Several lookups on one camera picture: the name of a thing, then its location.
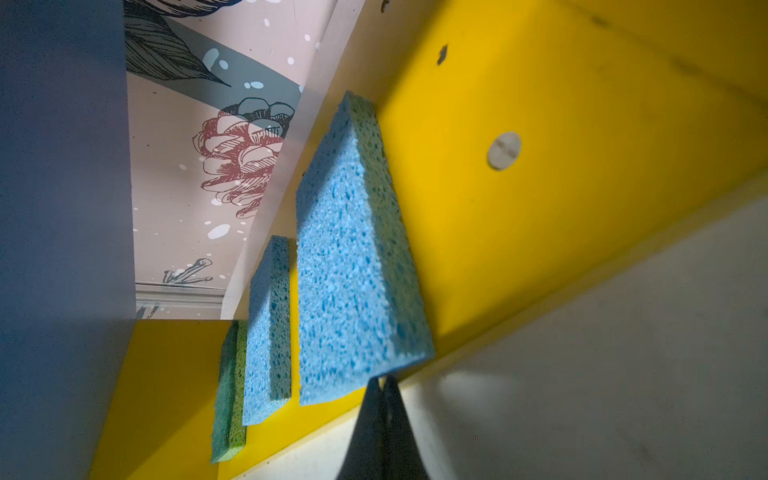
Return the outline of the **dark green scrub sponge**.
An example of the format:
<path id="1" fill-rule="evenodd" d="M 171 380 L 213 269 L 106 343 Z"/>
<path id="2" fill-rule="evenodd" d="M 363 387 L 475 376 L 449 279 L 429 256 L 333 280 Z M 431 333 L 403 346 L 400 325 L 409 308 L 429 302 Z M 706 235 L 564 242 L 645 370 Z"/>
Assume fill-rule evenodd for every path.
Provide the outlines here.
<path id="1" fill-rule="evenodd" d="M 246 444 L 242 423 L 247 324 L 233 321 L 221 347 L 211 435 L 211 464 L 233 459 Z"/>

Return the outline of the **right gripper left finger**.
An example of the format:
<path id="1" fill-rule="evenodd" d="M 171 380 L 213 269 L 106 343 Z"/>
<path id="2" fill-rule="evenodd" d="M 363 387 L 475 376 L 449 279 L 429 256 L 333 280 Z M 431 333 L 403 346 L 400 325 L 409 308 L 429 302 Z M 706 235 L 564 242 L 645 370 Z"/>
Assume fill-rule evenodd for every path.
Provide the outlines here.
<path id="1" fill-rule="evenodd" d="M 379 379 L 369 380 L 338 480 L 385 478 L 385 410 Z"/>

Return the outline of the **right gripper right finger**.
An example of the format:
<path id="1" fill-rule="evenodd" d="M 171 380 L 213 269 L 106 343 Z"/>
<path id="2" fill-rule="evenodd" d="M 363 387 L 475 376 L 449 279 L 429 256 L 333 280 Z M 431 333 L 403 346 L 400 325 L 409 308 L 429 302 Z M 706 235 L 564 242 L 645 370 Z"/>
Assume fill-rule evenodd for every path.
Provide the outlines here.
<path id="1" fill-rule="evenodd" d="M 405 409 L 397 379 L 388 375 L 383 386 L 384 478 L 429 480 Z"/>

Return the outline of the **light blue sponge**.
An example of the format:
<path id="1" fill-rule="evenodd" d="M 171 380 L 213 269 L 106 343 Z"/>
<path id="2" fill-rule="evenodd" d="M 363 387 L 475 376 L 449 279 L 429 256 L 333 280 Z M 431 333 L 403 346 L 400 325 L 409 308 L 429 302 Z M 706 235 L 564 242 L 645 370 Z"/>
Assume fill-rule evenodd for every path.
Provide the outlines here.
<path id="1" fill-rule="evenodd" d="M 250 282 L 245 360 L 245 426 L 258 425 L 291 398 L 289 242 L 273 236 Z"/>
<path id="2" fill-rule="evenodd" d="M 295 195 L 299 402 L 435 355 L 373 104 L 348 92 Z"/>

